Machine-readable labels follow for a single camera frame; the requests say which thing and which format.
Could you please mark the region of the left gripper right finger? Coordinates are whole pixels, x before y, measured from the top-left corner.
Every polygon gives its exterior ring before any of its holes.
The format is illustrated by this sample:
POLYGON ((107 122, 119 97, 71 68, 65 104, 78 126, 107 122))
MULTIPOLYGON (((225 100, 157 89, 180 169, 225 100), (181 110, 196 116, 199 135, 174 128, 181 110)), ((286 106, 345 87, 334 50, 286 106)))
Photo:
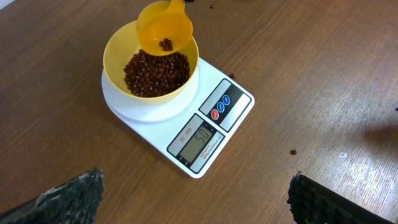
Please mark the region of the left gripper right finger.
POLYGON ((297 172, 287 203, 297 224, 392 224, 297 172))

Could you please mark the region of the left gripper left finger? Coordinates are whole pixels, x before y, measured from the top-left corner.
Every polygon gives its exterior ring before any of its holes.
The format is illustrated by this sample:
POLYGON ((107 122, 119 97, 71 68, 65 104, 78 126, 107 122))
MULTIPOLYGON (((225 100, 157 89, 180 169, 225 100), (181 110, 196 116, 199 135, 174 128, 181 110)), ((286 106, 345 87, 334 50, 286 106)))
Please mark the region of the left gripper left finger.
POLYGON ((103 193, 103 170, 94 167, 3 212, 1 223, 94 223, 103 193))

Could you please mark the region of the yellow plastic measuring scoop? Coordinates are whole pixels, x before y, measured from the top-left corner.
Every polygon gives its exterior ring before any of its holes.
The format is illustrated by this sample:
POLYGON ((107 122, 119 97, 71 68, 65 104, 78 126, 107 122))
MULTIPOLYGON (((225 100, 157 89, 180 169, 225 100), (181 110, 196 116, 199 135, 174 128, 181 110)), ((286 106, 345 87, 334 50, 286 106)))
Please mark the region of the yellow plastic measuring scoop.
POLYGON ((192 39, 193 24, 183 0, 157 1, 139 14, 136 27, 139 44, 148 54, 163 56, 184 48, 192 39), (169 39, 173 50, 164 51, 160 42, 169 39))

